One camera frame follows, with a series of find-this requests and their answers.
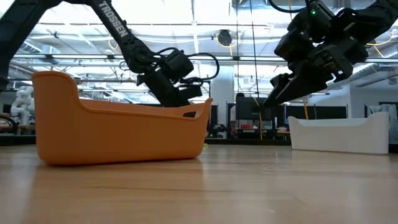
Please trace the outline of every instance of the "red object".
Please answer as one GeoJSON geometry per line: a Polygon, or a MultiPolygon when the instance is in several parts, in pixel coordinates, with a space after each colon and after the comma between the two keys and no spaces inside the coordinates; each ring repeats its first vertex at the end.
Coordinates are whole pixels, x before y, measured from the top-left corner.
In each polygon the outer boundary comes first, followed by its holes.
{"type": "Polygon", "coordinates": [[[242,124],[241,127],[242,127],[242,129],[252,129],[253,125],[251,125],[251,124],[242,124]]]}

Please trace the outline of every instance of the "orange plastic tub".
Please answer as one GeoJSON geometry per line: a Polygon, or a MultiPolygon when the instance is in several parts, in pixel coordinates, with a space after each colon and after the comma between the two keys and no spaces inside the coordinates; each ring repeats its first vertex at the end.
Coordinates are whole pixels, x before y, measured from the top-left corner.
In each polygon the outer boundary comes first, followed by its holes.
{"type": "Polygon", "coordinates": [[[36,144],[48,164],[189,159],[201,154],[211,98],[179,108],[81,100],[61,72],[37,72],[36,144]],[[183,115],[196,112],[194,118],[183,115]]]}

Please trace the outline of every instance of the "computer screen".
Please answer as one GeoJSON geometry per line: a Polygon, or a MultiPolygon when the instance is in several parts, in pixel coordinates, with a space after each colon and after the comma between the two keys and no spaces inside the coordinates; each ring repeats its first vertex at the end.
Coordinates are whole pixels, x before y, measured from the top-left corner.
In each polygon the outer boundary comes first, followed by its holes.
{"type": "MultiPolygon", "coordinates": [[[[315,107],[307,106],[309,119],[315,119],[315,107]]],[[[306,119],[304,106],[286,106],[286,119],[293,116],[297,119],[306,119]]]]}
{"type": "Polygon", "coordinates": [[[211,106],[210,124],[218,124],[218,105],[211,106]]]}
{"type": "Polygon", "coordinates": [[[3,113],[11,113],[11,105],[7,105],[7,104],[3,105],[2,112],[3,113]]]}
{"type": "Polygon", "coordinates": [[[271,109],[265,108],[262,104],[265,100],[266,98],[238,98],[236,102],[236,119],[259,120],[259,113],[261,112],[262,120],[271,120],[271,109]]]}

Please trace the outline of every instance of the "desk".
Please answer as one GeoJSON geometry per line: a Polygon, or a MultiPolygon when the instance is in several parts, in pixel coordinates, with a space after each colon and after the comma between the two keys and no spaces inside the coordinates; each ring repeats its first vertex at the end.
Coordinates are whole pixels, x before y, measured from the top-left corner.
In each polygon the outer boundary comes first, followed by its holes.
{"type": "MultiPolygon", "coordinates": [[[[238,139],[259,139],[259,129],[238,129],[238,139]]],[[[262,135],[266,135],[267,131],[262,130],[262,135]]]]}
{"type": "Polygon", "coordinates": [[[282,136],[286,141],[290,137],[290,131],[277,131],[276,136],[282,136]]]}
{"type": "MultiPolygon", "coordinates": [[[[9,128],[10,128],[9,124],[0,124],[0,129],[9,129],[9,128]]],[[[18,129],[34,130],[35,125],[34,124],[18,125],[18,129]]]]}
{"type": "Polygon", "coordinates": [[[46,166],[34,146],[0,147],[0,217],[7,224],[396,224],[397,174],[396,156],[288,146],[209,145],[198,159],[83,167],[46,166]]]}

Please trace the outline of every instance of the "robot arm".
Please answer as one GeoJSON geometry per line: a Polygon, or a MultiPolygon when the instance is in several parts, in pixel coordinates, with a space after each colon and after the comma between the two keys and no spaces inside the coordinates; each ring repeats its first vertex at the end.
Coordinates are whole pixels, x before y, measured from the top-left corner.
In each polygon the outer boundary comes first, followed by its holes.
{"type": "MultiPolygon", "coordinates": [[[[15,0],[0,19],[0,90],[5,89],[8,83],[8,65],[18,48],[26,40],[44,12],[58,6],[62,1],[15,0]]],[[[193,64],[188,59],[189,56],[185,55],[182,50],[165,49],[164,51],[172,50],[168,56],[151,51],[131,33],[126,21],[122,21],[110,0],[65,1],[71,4],[86,4],[93,8],[120,46],[129,69],[134,73],[144,74],[138,76],[137,84],[145,83],[163,106],[189,105],[189,98],[201,96],[200,85],[203,84],[204,79],[183,79],[193,70],[193,64]],[[173,86],[178,81],[186,81],[183,83],[184,89],[181,90],[173,86]]]]}
{"type": "Polygon", "coordinates": [[[322,1],[308,5],[295,16],[275,49],[293,72],[271,80],[274,89],[266,106],[324,90],[334,78],[334,82],[347,79],[353,65],[368,57],[365,45],[398,19],[398,0],[378,0],[366,9],[346,8],[337,15],[322,1]]]}

